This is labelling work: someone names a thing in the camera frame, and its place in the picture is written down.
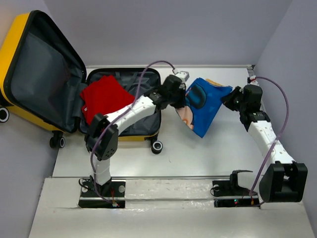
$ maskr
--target wall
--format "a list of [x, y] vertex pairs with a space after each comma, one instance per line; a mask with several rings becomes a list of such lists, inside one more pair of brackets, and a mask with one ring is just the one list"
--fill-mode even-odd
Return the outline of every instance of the wall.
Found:
[[[42, 0], [0, 0], [0, 45], [14, 17], [34, 9], [49, 12]], [[1, 237], [29, 235], [43, 179], [52, 174], [57, 156], [49, 147], [50, 137], [50, 132], [14, 115], [0, 124]]]
[[[285, 148], [309, 169], [304, 203], [317, 235], [317, 2], [294, 0], [256, 66], [256, 74], [270, 77], [285, 90], [290, 103], [288, 126], [282, 137]], [[263, 82], [265, 107], [276, 130], [285, 117], [278, 90]]]
[[254, 64], [291, 0], [45, 0], [86, 65]]

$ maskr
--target red cloth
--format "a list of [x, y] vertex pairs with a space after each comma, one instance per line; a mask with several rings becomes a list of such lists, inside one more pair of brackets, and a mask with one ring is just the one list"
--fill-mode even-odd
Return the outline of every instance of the red cloth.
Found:
[[134, 96], [125, 91], [112, 75], [93, 82], [80, 96], [85, 102], [81, 110], [89, 125], [96, 114], [116, 112], [134, 101]]

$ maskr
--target folded blue shirt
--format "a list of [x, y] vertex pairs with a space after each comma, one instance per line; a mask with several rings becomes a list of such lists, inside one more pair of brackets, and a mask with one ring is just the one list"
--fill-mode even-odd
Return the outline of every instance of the folded blue shirt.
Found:
[[231, 91], [230, 86], [197, 78], [186, 90], [185, 107], [176, 111], [188, 127], [202, 138], [221, 106], [221, 97]]

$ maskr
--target white table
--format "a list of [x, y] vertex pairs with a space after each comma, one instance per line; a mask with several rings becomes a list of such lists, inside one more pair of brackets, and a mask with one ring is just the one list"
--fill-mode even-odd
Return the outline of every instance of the white table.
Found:
[[130, 179], [125, 209], [77, 207], [78, 178], [47, 178], [30, 238], [313, 238], [302, 203], [214, 208], [209, 179]]
[[[157, 68], [162, 80], [170, 68]], [[244, 86], [246, 68], [181, 68], [190, 73], [188, 85], [197, 77], [223, 85]], [[86, 177], [91, 167], [84, 136], [65, 135], [66, 146], [59, 150], [53, 177]], [[222, 106], [206, 136], [201, 139], [180, 120], [172, 107], [162, 111], [158, 139], [163, 151], [154, 155], [148, 141], [120, 142], [111, 158], [113, 177], [228, 176], [233, 170], [256, 171], [263, 160], [256, 143], [239, 121], [238, 112]]]

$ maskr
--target suitcase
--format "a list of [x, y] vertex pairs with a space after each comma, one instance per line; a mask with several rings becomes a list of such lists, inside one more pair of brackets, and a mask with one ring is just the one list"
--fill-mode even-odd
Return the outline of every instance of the suitcase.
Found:
[[[39, 10], [15, 18], [0, 50], [0, 122], [9, 112], [53, 132], [52, 148], [65, 146], [63, 133], [85, 134], [88, 125], [80, 92], [104, 75], [113, 75], [132, 95], [143, 68], [101, 68], [86, 78], [86, 67], [53, 20]], [[160, 86], [160, 75], [149, 69], [140, 93]], [[131, 125], [120, 141], [158, 138], [161, 114]]]

